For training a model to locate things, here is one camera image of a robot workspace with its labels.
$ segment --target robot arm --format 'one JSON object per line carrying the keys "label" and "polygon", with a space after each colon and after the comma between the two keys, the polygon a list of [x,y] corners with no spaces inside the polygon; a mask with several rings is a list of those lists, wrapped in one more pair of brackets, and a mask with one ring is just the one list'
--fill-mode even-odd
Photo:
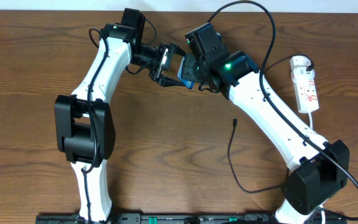
{"label": "robot arm", "polygon": [[[110,112],[110,101],[123,70],[130,64],[150,70],[150,78],[160,86],[184,86],[182,82],[162,75],[168,70],[173,54],[184,56],[185,52],[175,44],[160,43],[149,47],[141,43],[145,17],[140,11],[125,9],[120,24],[107,24],[101,33],[106,37],[99,42],[96,58],[84,80],[71,96],[59,95],[55,102],[55,120],[58,148],[71,162],[78,180],[81,196],[80,217],[104,222],[112,208],[108,195],[106,163],[114,149],[116,133]],[[94,133],[90,125],[75,121],[88,117],[88,86],[101,65],[108,47],[108,56],[94,80],[90,94],[95,131],[98,137],[96,157]],[[92,172],[85,175],[92,161]]]}
{"label": "robot arm", "polygon": [[[193,54],[186,55],[179,75],[201,85],[208,84],[209,91],[213,93],[222,93],[244,110],[269,137],[292,171],[281,186],[286,199],[277,210],[276,219],[282,223],[303,223],[318,206],[347,184],[346,175],[304,142],[279,117],[261,91],[258,66],[244,52],[230,55],[212,24],[206,23],[192,30],[186,34],[186,39]],[[263,84],[278,110],[311,142],[347,170],[349,150],[343,142],[328,143],[297,117],[264,77]]]}

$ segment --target wooden table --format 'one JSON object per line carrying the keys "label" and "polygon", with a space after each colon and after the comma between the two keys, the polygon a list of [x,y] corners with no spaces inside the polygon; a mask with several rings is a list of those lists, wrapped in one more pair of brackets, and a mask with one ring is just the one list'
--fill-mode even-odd
{"label": "wooden table", "polygon": [[[144,14],[158,30],[157,41],[175,42],[188,52],[184,35],[210,16]],[[80,208],[76,177],[57,149],[53,104],[57,95],[69,95],[78,86],[96,55],[88,29],[119,22],[121,16],[0,11],[0,223],[33,223],[41,213]],[[273,16],[277,38],[268,64],[298,52],[314,60],[320,103],[313,113],[315,130],[347,144],[350,171],[358,180],[358,14]],[[265,14],[222,13],[213,22],[231,52],[241,49],[262,63],[271,38]],[[145,42],[152,35],[146,24]],[[296,111],[289,72],[289,62],[283,62],[267,79]],[[145,213],[244,213],[281,205],[279,190],[247,195],[235,183],[226,157],[234,116],[239,125],[232,161],[247,189],[281,183],[286,166],[257,125],[221,95],[161,88],[146,71],[124,72],[111,110],[117,140],[108,160],[108,185],[115,207]],[[356,216],[358,192],[348,183],[326,207]]]}

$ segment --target black joint motor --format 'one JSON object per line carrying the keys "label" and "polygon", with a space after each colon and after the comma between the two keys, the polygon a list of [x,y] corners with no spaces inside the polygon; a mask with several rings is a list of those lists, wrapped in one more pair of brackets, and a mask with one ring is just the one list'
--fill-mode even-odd
{"label": "black joint motor", "polygon": [[212,24],[204,25],[185,35],[193,55],[188,54],[184,62],[183,76],[186,80],[208,84],[212,90],[220,91],[229,99],[231,86],[259,68],[242,51],[230,55]]}
{"label": "black joint motor", "polygon": [[109,159],[116,142],[116,131],[108,103],[97,99],[91,102],[94,109],[96,134],[98,136],[98,153],[93,158],[94,145],[91,126],[75,121],[82,114],[88,112],[86,100],[79,100],[75,96],[59,95],[55,102],[55,122],[57,144],[59,151],[66,154],[70,162],[99,161],[95,167],[100,166],[103,159]]}
{"label": "black joint motor", "polygon": [[132,56],[142,50],[145,16],[136,9],[125,8],[121,23],[106,24],[101,32],[105,37],[114,37],[131,44]]}
{"label": "black joint motor", "polygon": [[[347,146],[338,140],[325,144],[325,147],[324,151],[347,171],[350,158]],[[310,160],[304,157],[300,163],[301,166],[291,173],[281,190],[297,212],[308,215],[344,188],[347,176],[320,153]]]}

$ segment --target blue component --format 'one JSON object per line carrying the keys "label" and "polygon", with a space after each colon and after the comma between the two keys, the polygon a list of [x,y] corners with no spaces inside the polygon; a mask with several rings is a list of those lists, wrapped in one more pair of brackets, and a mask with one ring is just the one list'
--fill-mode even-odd
{"label": "blue component", "polygon": [[179,78],[179,80],[183,83],[183,84],[185,84],[185,86],[189,89],[189,90],[191,90],[192,88],[193,88],[193,86],[194,86],[194,82],[192,82],[192,81],[189,81],[189,80],[184,80],[184,79],[182,79],[181,78],[181,74],[182,74],[182,71],[183,71],[183,62],[185,62],[185,59],[186,59],[186,57],[183,57],[182,59],[181,59],[181,63],[180,63],[180,67],[179,67],[179,71],[178,71],[178,75],[177,75],[177,77]]}

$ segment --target power strip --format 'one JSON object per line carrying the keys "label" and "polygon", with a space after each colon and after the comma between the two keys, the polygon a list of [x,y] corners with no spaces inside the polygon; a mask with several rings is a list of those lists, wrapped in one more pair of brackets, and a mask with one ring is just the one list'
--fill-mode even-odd
{"label": "power strip", "polygon": [[290,60],[291,79],[299,113],[311,113],[319,108],[314,70],[306,70],[310,64],[310,60],[305,56],[294,56]]}

